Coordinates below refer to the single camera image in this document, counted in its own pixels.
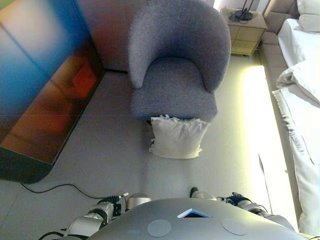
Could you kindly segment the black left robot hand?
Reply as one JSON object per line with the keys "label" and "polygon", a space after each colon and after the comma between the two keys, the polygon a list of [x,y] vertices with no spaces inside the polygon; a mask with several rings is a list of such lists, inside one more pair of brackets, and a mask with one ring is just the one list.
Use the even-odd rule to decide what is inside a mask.
{"label": "black left robot hand", "polygon": [[128,192],[124,192],[120,195],[112,195],[112,196],[107,196],[102,198],[98,203],[112,203],[116,204],[120,199],[125,199],[126,197],[129,196]]}

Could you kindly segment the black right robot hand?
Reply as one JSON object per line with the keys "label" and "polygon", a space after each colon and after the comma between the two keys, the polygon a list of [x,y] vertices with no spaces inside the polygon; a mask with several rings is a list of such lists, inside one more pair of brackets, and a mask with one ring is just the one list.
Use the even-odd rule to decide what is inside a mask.
{"label": "black right robot hand", "polygon": [[218,201],[222,201],[222,202],[225,202],[227,204],[231,204],[233,206],[238,206],[238,204],[241,201],[245,201],[247,204],[252,202],[249,198],[244,197],[242,194],[237,193],[237,192],[232,192],[231,196],[227,196],[227,197],[216,196],[215,198]]}

